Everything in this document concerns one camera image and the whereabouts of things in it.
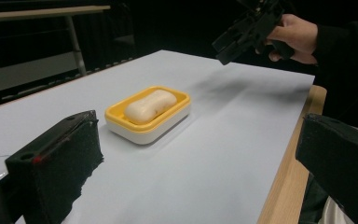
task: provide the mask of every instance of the white table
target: white table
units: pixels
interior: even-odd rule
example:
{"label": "white table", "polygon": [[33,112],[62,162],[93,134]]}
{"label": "white table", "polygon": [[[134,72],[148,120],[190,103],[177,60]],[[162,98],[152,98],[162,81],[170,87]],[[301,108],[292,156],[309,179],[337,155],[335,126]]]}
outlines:
{"label": "white table", "polygon": [[[256,223],[312,81],[162,50],[0,105],[0,156],[94,109],[104,162],[65,223]],[[147,146],[107,130],[108,106],[153,85],[187,92],[189,116]]]}

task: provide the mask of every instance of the yellow soap dish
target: yellow soap dish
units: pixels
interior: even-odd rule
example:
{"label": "yellow soap dish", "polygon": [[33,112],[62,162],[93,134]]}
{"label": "yellow soap dish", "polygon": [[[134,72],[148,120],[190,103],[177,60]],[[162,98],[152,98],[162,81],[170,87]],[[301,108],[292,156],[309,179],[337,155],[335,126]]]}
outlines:
{"label": "yellow soap dish", "polygon": [[[156,90],[172,93],[176,97],[176,104],[146,124],[134,124],[130,122],[124,115],[126,107]],[[109,106],[105,110],[104,116],[110,131],[127,138],[133,143],[144,145],[155,141],[174,124],[187,116],[189,112],[190,96],[187,93],[163,86],[152,86],[133,94],[115,105]]]}

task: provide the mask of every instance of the soap bar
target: soap bar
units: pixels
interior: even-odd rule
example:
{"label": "soap bar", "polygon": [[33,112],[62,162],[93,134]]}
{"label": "soap bar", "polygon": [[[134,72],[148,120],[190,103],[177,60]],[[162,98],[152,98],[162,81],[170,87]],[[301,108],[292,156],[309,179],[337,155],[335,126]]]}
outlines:
{"label": "soap bar", "polygon": [[163,90],[156,90],[146,97],[129,104],[125,111],[125,117],[134,124],[146,124],[161,115],[177,102],[176,97]]}
{"label": "soap bar", "polygon": [[341,210],[358,223],[358,130],[336,119],[307,114],[296,159]]}
{"label": "soap bar", "polygon": [[72,210],[103,162],[97,122],[94,110],[65,118],[6,159],[27,224],[62,223]]}

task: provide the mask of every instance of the person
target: person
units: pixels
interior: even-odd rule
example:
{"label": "person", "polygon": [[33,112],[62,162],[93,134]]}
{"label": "person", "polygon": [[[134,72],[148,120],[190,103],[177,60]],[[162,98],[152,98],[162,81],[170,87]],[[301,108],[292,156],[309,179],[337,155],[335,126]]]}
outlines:
{"label": "person", "polygon": [[[266,44],[271,40],[285,42],[293,48],[295,53],[291,60],[317,66],[315,84],[327,89],[323,114],[358,128],[358,21],[332,27],[305,21],[293,14],[283,14],[281,24],[268,35]],[[273,62],[282,59],[276,49],[268,56]],[[299,223],[352,224],[351,219],[315,182],[310,175],[308,195],[304,200],[316,197],[314,204],[323,202],[323,211],[318,213],[318,209],[313,208],[320,215],[313,215],[314,220],[300,216]]]}

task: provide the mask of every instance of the hand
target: hand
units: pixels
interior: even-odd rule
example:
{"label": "hand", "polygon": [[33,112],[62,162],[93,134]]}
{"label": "hand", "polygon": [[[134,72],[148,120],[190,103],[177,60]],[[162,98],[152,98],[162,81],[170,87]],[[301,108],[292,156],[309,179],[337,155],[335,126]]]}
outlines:
{"label": "hand", "polygon": [[[292,60],[300,63],[316,64],[312,53],[316,49],[316,36],[318,27],[309,21],[304,21],[292,14],[283,14],[281,24],[276,26],[267,37],[267,44],[270,40],[280,40],[295,50]],[[269,54],[273,62],[279,61],[282,57],[277,50]]]}

